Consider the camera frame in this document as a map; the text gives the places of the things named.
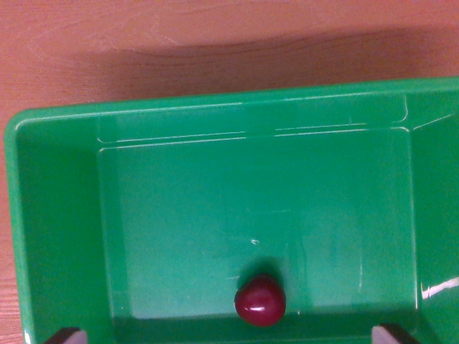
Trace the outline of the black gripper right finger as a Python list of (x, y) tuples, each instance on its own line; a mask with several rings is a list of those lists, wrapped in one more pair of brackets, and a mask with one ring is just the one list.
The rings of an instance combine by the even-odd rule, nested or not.
[(395, 323), (374, 326), (371, 338), (372, 344), (420, 344), (404, 328)]

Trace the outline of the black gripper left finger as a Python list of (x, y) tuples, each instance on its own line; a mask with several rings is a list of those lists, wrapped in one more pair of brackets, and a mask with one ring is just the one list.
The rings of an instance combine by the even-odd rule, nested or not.
[(87, 344), (87, 333), (79, 328), (61, 328), (44, 344)]

